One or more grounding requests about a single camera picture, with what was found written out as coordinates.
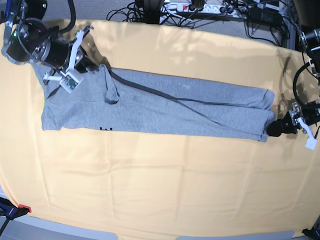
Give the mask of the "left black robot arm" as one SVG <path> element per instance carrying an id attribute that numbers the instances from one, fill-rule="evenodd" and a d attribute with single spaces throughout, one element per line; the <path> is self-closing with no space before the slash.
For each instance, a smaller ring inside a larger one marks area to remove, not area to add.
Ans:
<path id="1" fill-rule="evenodd" d="M 298 133 L 320 122 L 320 101 L 304 103 L 298 95 L 297 83 L 300 74 L 308 71 L 318 82 L 320 81 L 320 2 L 318 0 L 294 0 L 292 2 L 297 15 L 297 33 L 302 43 L 303 65 L 294 75 L 292 91 L 295 102 L 282 119 L 277 119 L 266 128 L 270 137 L 282 134 Z"/>

